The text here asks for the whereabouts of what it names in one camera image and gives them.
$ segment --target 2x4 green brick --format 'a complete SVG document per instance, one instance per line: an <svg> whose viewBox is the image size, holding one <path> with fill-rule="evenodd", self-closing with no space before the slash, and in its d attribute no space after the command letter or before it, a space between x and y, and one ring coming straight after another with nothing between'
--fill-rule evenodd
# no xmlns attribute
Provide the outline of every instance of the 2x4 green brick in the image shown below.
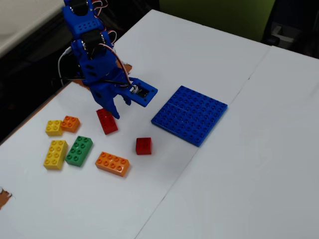
<svg viewBox="0 0 319 239"><path fill-rule="evenodd" d="M66 156L65 161L68 164L81 167L92 147L92 144L93 142L90 138L78 136L74 144L72 145L71 150Z"/></svg>

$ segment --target white tabletop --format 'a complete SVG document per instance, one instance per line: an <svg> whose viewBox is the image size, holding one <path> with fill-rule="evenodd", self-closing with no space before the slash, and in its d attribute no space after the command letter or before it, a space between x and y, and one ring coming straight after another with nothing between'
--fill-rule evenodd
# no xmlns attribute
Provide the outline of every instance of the white tabletop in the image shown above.
<svg viewBox="0 0 319 239"><path fill-rule="evenodd" d="M318 89L272 47L137 239L318 238Z"/></svg>
<svg viewBox="0 0 319 239"><path fill-rule="evenodd" d="M157 11L149 12L117 43L118 55L138 77L159 92L143 108L115 103L119 131L105 136L86 89L70 84L0 146L0 186L13 198L0 211L4 238L134 239L198 150L154 126L151 119L180 85L230 104L270 47ZM76 134L58 139L72 145L76 136L94 146L81 168L64 163L47 171L43 162L53 138L48 120L71 115L82 123ZM208 139L220 140L218 124ZM137 137L151 137L153 154L135 153ZM203 146L213 147L207 140ZM130 161L124 178L99 170L105 151Z"/></svg>
<svg viewBox="0 0 319 239"><path fill-rule="evenodd" d="M57 14L63 0L1 0L0 57Z"/></svg>

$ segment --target lego baseplate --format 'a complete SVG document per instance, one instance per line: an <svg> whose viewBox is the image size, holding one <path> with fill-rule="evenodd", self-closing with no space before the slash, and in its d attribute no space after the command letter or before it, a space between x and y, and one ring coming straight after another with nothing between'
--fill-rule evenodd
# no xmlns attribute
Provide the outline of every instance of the lego baseplate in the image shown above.
<svg viewBox="0 0 319 239"><path fill-rule="evenodd" d="M226 104L181 86L152 123L199 147L226 109Z"/></svg>

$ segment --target robotic arm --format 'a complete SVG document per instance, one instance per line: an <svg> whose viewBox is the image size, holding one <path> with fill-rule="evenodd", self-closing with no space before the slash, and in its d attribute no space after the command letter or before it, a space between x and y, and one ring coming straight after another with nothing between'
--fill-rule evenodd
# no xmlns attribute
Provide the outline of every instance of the robotic arm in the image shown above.
<svg viewBox="0 0 319 239"><path fill-rule="evenodd" d="M64 3L64 19L74 37L72 52L85 76L83 84L90 87L94 100L117 119L120 115L113 101L116 95L121 95L127 105L134 101L146 107L158 90L128 76L92 0L64 0Z"/></svg>

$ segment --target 2x4 yellow brick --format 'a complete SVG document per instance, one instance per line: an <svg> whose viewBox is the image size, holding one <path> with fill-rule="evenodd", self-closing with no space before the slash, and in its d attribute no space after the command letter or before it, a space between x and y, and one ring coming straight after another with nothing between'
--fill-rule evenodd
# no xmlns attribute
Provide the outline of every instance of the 2x4 yellow brick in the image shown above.
<svg viewBox="0 0 319 239"><path fill-rule="evenodd" d="M46 126L45 132L48 136L62 135L61 120L50 120Z"/></svg>
<svg viewBox="0 0 319 239"><path fill-rule="evenodd" d="M44 161L46 169L61 169L68 144L65 140L53 140Z"/></svg>

